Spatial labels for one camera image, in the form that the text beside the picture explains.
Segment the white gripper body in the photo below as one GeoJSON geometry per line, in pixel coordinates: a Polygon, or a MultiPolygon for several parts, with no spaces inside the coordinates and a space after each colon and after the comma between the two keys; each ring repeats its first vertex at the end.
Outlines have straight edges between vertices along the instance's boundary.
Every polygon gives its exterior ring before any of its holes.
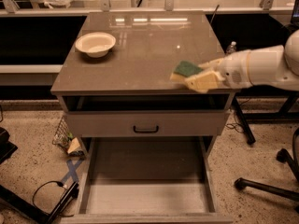
{"type": "Polygon", "coordinates": [[[223,58],[218,71],[225,78],[224,84],[232,89],[252,86],[248,75],[250,50],[234,52],[223,58]]]}

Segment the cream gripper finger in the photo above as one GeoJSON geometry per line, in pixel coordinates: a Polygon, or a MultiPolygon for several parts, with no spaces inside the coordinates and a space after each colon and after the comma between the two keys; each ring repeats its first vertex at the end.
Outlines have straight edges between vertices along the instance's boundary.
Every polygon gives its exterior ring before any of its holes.
{"type": "Polygon", "coordinates": [[[206,70],[209,68],[216,69],[223,61],[223,58],[215,59],[206,63],[201,63],[199,65],[200,68],[206,70]]]}
{"type": "Polygon", "coordinates": [[[217,89],[225,80],[218,71],[204,70],[197,75],[192,75],[184,79],[186,86],[193,91],[206,93],[209,90],[217,89]]]}

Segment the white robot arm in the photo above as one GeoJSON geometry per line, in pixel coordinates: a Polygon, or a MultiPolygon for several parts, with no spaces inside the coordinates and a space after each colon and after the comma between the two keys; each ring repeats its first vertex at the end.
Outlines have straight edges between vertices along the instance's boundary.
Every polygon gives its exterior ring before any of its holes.
{"type": "Polygon", "coordinates": [[[299,31],[285,45],[246,49],[200,64],[202,72],[187,77],[191,90],[245,89],[268,85],[286,91],[299,90],[299,31]]]}

